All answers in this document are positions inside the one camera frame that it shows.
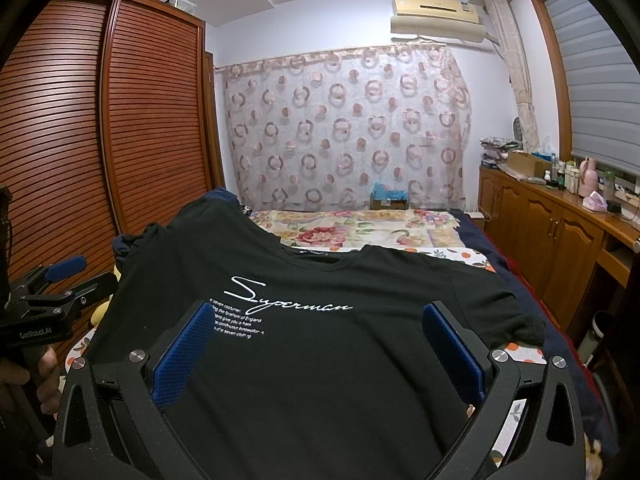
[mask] metal screw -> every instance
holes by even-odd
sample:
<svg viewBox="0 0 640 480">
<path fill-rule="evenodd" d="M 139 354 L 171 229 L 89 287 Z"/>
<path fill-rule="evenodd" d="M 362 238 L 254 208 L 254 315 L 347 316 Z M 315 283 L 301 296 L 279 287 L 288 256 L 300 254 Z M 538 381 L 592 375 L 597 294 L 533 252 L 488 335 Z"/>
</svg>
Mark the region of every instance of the metal screw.
<svg viewBox="0 0 640 480">
<path fill-rule="evenodd" d="M 146 357 L 146 353 L 144 350 L 134 350 L 129 354 L 129 361 L 132 363 L 139 363 Z"/>
<path fill-rule="evenodd" d="M 566 366 L 566 361 L 564 360 L 563 357 L 560 357 L 559 355 L 554 355 L 551 358 L 551 362 L 554 364 L 555 367 L 557 368 L 564 368 Z"/>
<path fill-rule="evenodd" d="M 76 357 L 72 363 L 71 363 L 71 367 L 74 370 L 81 370 L 82 368 L 84 368 L 84 365 L 86 364 L 86 361 L 84 360 L 84 357 Z"/>
<path fill-rule="evenodd" d="M 509 359 L 509 354 L 504 350 L 494 350 L 491 352 L 491 357 L 493 357 L 499 363 L 504 363 Z"/>
</svg>

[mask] black t-shirt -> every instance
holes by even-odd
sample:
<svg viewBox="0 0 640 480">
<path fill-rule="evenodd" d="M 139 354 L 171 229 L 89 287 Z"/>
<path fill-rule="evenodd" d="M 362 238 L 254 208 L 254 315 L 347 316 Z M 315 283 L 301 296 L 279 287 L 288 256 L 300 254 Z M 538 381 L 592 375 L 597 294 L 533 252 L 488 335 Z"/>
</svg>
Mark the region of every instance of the black t-shirt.
<svg viewBox="0 0 640 480">
<path fill-rule="evenodd" d="M 288 248 L 236 208 L 201 199 L 134 244 L 88 358 L 149 348 L 209 299 L 216 332 L 166 414 L 212 478 L 427 475 L 466 421 L 422 334 L 430 301 L 490 349 L 543 342 L 542 322 L 492 272 L 374 246 Z"/>
</svg>

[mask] blue textured pad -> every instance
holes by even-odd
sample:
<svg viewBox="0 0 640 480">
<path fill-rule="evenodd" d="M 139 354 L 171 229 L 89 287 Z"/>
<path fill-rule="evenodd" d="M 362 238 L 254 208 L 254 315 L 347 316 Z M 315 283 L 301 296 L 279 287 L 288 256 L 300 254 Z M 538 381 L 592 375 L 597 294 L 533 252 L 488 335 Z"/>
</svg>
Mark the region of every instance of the blue textured pad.
<svg viewBox="0 0 640 480">
<path fill-rule="evenodd" d="M 460 399 L 467 404 L 479 406 L 484 400 L 482 368 L 433 303 L 422 310 L 422 331 Z"/>
<path fill-rule="evenodd" d="M 51 283 L 61 282 L 85 269 L 86 260 L 84 256 L 74 256 L 64 262 L 49 266 L 49 269 L 44 274 L 44 279 Z"/>
<path fill-rule="evenodd" d="M 154 369 L 154 387 L 151 392 L 154 402 L 161 410 L 175 402 L 182 393 L 215 330 L 215 324 L 213 307 L 210 303 L 203 303 L 164 353 Z"/>
</svg>

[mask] tied curtain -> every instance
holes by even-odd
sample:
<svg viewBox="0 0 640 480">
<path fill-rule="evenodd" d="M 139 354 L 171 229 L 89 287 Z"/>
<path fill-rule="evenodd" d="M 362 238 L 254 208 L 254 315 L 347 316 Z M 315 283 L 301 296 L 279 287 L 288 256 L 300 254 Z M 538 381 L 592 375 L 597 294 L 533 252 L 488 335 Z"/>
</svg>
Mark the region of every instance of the tied curtain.
<svg viewBox="0 0 640 480">
<path fill-rule="evenodd" d="M 242 200 L 255 210 L 464 208 L 466 83 L 439 44 L 314 52 L 220 69 Z"/>
<path fill-rule="evenodd" d="M 507 0 L 484 0 L 486 10 L 500 39 L 500 47 L 507 63 L 511 87 L 516 96 L 518 117 L 522 127 L 522 145 L 527 153 L 540 146 L 538 124 L 534 114 L 529 66 L 518 25 Z"/>
</svg>

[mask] window blind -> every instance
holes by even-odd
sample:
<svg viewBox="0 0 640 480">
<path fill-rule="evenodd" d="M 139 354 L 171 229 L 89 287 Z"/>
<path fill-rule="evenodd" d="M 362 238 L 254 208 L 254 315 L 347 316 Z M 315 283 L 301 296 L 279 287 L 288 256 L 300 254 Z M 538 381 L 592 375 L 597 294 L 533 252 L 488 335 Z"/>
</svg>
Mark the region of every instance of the window blind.
<svg viewBox="0 0 640 480">
<path fill-rule="evenodd" d="M 541 0 L 558 37 L 572 153 L 640 175 L 640 74 L 588 0 Z"/>
</svg>

